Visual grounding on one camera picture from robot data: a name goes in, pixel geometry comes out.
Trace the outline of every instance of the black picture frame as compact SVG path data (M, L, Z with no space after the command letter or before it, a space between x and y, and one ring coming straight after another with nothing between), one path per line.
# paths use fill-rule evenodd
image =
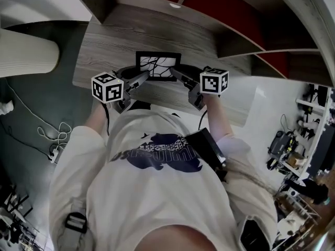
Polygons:
M176 59L175 66L180 65L180 61L182 59L182 55L180 53L174 52L156 52L156 51L137 51L136 52L136 69L138 71L141 70L141 57L155 57L155 58L173 58ZM172 77L149 77L147 81L168 81L168 82L176 82L177 79Z

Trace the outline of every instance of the white floor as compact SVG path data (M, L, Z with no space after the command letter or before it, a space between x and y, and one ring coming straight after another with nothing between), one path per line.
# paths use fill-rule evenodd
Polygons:
M267 147L270 146L276 132L282 130L282 114L286 115L290 129L296 127L299 110L295 99L301 97L306 84L266 77L246 77L244 81L241 84L257 85L257 88L245 126L242 128L233 127L233 130L236 136L242 138L251 146L256 162L255 166L258 168L260 175L271 188L277 190L284 176L266 168L265 163L269 159ZM156 105L152 105L151 109L176 113L185 121L185 125L191 131L198 130L199 116ZM112 127L118 113L111 112L110 115L110 127ZM203 119L203 127L208 127L206 117Z

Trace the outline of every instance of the white wall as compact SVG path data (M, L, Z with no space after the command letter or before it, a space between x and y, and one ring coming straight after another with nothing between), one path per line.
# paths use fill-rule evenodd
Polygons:
M79 0L0 0L2 28L37 21L90 19L91 13Z

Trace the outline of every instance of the white t-shirt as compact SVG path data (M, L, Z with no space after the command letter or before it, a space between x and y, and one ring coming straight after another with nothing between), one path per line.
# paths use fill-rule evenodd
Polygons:
M86 205L93 236L89 241L94 243L90 248L95 250L133 251L148 233L167 225L192 227L217 250L240 250L241 214L260 222L272 244L276 212L271 195L236 174L231 186L224 187L183 138L187 134L179 117L151 110L123 113L107 147L92 129L75 128L50 190L50 234L56 250L66 249L64 220L74 198ZM232 156L225 151L230 144L237 157L247 160L244 142L233 137L218 142L227 156Z

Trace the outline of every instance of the black device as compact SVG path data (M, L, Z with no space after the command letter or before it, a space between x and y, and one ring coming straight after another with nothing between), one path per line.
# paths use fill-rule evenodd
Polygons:
M319 170L331 171L335 163L335 150L332 147L334 144L335 128L330 125L325 125L325 130L311 158L310 166L307 168L307 173L310 176L316 176Z
M266 162L268 170L274 170L287 175L291 171L287 169L280 161L288 159L290 153L292 153L298 146L292 131L285 133L284 131L278 131L275 138L273 139L268 153L270 159Z
M225 167L226 158L207 128L203 128L195 133L187 135L185 138L198 155L214 171L222 170Z
M185 64L173 66L169 70L174 78L181 81L188 88L188 102L198 110L201 110L205 104L200 93L200 73L204 70ZM112 102L112 104L118 113L122 113L130 105L129 93L149 78L150 71L142 72L138 66L130 66L118 70L115 72L115 76L124 81L124 94L122 100Z
M270 251L270 245L255 220L247 220L241 235L241 243L246 251Z

